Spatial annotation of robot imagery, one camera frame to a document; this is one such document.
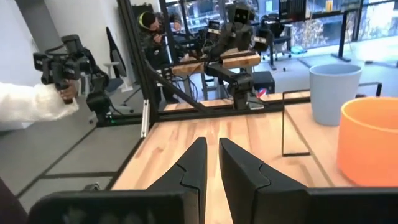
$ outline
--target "wooden tabletop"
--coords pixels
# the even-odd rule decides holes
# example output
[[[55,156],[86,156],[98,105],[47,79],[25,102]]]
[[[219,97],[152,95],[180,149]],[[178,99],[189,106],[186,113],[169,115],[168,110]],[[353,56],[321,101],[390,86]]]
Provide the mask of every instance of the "wooden tabletop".
[[[229,49],[222,55],[234,55],[234,54],[241,54],[247,51],[238,52],[237,49]],[[181,60],[182,62],[196,60],[193,57],[186,58]],[[251,55],[245,57],[236,57],[236,58],[229,58],[223,60],[224,68],[240,68],[240,67],[251,67],[258,65],[261,62],[260,55]],[[177,65],[174,66],[172,69],[174,75],[191,75],[193,73],[200,73],[203,72],[203,62],[200,63],[192,63],[189,65]]]
[[[206,106],[229,103],[205,101]],[[161,177],[198,137],[208,144],[206,223],[232,223],[221,180],[219,138],[226,137],[285,175],[309,187],[350,185],[335,166],[336,128],[316,124],[310,104],[286,106],[285,152],[311,156],[282,157],[282,113],[265,113],[157,123],[126,166],[113,190],[146,189]]]

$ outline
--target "human hand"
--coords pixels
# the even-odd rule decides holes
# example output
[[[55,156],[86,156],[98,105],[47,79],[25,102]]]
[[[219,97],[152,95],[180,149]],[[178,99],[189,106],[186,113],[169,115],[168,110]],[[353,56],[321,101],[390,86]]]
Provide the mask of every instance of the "human hand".
[[[67,80],[69,87],[60,91],[60,96],[63,100],[72,100],[77,96],[77,89],[74,80]]]
[[[174,22],[174,29],[175,31],[180,32],[181,24],[179,22]]]
[[[155,37],[154,37],[154,41],[155,41],[156,43],[160,44],[161,41],[162,41],[162,35],[156,34]]]

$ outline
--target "person in black jacket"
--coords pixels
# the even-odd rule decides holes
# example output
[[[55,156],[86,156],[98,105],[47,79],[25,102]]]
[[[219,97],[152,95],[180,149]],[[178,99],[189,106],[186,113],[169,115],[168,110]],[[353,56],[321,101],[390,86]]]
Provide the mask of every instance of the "person in black jacket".
[[[181,30],[181,19],[178,14],[171,14],[166,20],[161,12],[143,12],[137,18],[140,28],[141,47],[146,53],[149,63],[155,70],[162,65],[169,64],[169,57],[166,51],[164,39],[166,22],[172,23],[175,31]],[[155,87],[157,104],[161,101],[161,90]],[[163,89],[163,95],[167,103],[178,103],[178,99],[173,97],[173,92]]]

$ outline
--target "person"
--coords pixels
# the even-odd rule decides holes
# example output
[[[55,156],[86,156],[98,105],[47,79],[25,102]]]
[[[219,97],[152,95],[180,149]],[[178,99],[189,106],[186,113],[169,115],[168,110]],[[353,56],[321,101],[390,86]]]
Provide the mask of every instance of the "person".
[[[147,55],[148,61],[155,70],[158,70],[164,64],[169,64],[169,57],[165,50],[165,22],[173,24],[175,31],[181,30],[181,19],[178,14],[171,14],[168,21],[165,20],[161,12],[143,12],[137,18],[140,28],[141,47]],[[150,60],[151,56],[156,56],[156,60]],[[161,101],[160,87],[155,87],[157,104]],[[164,88],[163,95],[167,103],[178,103],[174,98],[174,93]]]
[[[0,83],[0,122],[54,121],[79,109],[74,81],[58,92],[54,85],[19,86]],[[73,100],[66,105],[63,100]],[[26,224],[27,212],[0,178],[0,223]]]

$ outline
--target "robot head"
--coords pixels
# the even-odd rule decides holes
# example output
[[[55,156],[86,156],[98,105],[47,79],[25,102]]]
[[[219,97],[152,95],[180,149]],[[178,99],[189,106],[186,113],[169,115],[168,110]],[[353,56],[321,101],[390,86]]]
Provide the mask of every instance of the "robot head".
[[[250,24],[254,20],[255,12],[244,3],[235,3],[228,8],[229,22]]]

